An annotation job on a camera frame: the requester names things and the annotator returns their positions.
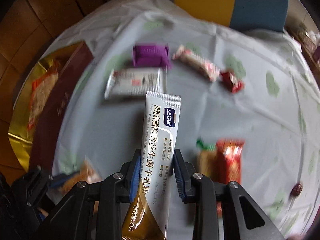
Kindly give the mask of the silver white snack packet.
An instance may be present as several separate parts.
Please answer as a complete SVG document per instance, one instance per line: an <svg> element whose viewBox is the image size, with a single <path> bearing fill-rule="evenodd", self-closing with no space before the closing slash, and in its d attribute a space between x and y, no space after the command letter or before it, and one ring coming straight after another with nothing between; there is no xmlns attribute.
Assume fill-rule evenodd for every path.
<svg viewBox="0 0 320 240"><path fill-rule="evenodd" d="M147 91L164 93L167 70L157 67L113 69L108 78L104 99L146 96Z"/></svg>

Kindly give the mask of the dark red gold gift box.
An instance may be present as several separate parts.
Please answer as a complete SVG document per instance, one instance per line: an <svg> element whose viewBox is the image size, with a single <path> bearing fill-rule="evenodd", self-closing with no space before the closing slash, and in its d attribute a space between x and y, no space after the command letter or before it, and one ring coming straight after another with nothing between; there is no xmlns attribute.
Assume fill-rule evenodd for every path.
<svg viewBox="0 0 320 240"><path fill-rule="evenodd" d="M80 77L94 57L85 41L62 47L40 59L31 69L14 103L8 138L22 168L36 165L52 170L56 142L63 118ZM59 78L52 89L36 126L27 131L31 84L44 75L52 62L61 63Z"/></svg>

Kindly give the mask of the red candy wrapper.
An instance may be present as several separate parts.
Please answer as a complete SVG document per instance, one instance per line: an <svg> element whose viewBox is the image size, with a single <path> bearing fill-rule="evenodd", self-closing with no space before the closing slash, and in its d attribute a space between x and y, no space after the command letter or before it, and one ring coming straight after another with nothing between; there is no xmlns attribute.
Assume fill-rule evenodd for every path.
<svg viewBox="0 0 320 240"><path fill-rule="evenodd" d="M245 84L232 71L220 73L222 83L233 94L244 89Z"/></svg>

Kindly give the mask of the white tablecloth green clouds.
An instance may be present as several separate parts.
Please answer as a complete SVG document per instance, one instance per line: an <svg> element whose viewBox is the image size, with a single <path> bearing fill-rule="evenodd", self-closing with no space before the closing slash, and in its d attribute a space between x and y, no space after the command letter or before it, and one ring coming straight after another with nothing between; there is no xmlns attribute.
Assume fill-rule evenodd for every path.
<svg viewBox="0 0 320 240"><path fill-rule="evenodd" d="M65 30L48 53L85 41L94 56L75 87L57 140L53 173L86 157L103 177L120 170L142 143L145 100L104 99L111 70L129 66L138 43L180 45L243 80L232 94L220 82L174 61L167 93L182 99L176 147L197 161L197 139L245 141L241 184L284 236L304 234L319 209L319 88L289 35L240 33L198 20L169 0L114 0ZM303 184L301 194L290 197Z"/></svg>

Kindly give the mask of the red orange snack packet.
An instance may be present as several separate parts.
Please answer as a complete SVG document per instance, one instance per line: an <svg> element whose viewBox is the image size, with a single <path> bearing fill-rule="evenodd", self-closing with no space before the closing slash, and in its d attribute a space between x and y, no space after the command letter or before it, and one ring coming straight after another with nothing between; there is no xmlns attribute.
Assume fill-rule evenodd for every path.
<svg viewBox="0 0 320 240"><path fill-rule="evenodd" d="M240 139L219 139L217 149L217 182L241 183L241 155L245 141Z"/></svg>

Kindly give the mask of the orange blue snack packet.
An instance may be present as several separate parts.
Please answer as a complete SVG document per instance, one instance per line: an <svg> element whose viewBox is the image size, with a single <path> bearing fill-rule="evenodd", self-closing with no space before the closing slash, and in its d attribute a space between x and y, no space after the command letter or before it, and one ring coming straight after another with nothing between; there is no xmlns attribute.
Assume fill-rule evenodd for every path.
<svg viewBox="0 0 320 240"><path fill-rule="evenodd" d="M57 189L63 196L65 196L79 181L85 181L88 184L102 181L100 174L87 157L82 162L80 170L69 175L60 174L56 176L55 180L51 184L51 188Z"/></svg>

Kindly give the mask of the dried red jujube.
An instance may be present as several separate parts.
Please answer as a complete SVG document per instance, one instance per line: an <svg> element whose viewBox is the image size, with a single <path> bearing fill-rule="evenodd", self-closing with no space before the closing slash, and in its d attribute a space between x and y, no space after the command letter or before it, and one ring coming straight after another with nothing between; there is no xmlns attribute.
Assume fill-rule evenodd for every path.
<svg viewBox="0 0 320 240"><path fill-rule="evenodd" d="M291 190L290 192L290 197L296 198L298 197L303 190L303 184L302 183L297 183Z"/></svg>

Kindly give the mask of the white milk powder stick sachet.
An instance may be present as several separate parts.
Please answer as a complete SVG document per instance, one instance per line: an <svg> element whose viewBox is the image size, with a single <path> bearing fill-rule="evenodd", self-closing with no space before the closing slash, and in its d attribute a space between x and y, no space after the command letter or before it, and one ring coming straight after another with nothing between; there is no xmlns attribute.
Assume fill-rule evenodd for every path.
<svg viewBox="0 0 320 240"><path fill-rule="evenodd" d="M180 110L179 96L147 92L139 187L123 221L123 239L167 238Z"/></svg>

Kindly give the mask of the orange snack packet in box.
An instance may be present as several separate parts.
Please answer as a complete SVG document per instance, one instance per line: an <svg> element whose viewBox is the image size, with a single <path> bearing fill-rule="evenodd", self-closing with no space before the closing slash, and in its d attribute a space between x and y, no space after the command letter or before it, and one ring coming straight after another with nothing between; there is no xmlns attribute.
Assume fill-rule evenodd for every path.
<svg viewBox="0 0 320 240"><path fill-rule="evenodd" d="M61 63L58 60L54 60L48 71L32 82L27 131L32 130L36 126L48 97L59 78L60 67Z"/></svg>

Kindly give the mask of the green yellow snack packet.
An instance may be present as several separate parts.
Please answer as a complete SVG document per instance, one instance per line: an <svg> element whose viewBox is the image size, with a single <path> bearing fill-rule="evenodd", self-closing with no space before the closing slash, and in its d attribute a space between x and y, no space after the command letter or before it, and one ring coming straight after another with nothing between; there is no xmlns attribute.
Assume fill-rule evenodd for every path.
<svg viewBox="0 0 320 240"><path fill-rule="evenodd" d="M197 158L198 171L208 178L213 178L214 166L217 158L216 145L206 144L199 138L196 141L196 146L200 149Z"/></svg>

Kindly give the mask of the wooden side shelf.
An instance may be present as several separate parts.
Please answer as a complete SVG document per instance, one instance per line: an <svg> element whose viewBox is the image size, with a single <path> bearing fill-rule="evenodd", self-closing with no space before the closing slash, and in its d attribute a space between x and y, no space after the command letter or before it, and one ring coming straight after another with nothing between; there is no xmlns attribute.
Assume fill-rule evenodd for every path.
<svg viewBox="0 0 320 240"><path fill-rule="evenodd" d="M304 23L299 26L285 25L287 32L300 43L302 54L319 85L319 33L309 30Z"/></svg>

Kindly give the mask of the purple snack packet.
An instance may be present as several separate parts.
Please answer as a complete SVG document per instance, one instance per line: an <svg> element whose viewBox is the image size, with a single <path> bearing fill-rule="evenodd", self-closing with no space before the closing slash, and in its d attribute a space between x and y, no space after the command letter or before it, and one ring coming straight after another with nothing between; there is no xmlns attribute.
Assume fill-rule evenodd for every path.
<svg viewBox="0 0 320 240"><path fill-rule="evenodd" d="M171 68L168 44L138 44L133 47L134 67Z"/></svg>

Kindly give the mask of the pink white candy bar wrapper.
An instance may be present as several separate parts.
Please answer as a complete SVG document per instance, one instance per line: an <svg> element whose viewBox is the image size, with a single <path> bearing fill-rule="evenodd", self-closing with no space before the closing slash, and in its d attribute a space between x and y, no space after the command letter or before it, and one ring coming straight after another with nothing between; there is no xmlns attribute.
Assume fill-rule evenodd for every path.
<svg viewBox="0 0 320 240"><path fill-rule="evenodd" d="M180 60L181 62L191 66L210 82L215 82L220 75L220 69L214 63L183 45L179 46L171 59Z"/></svg>

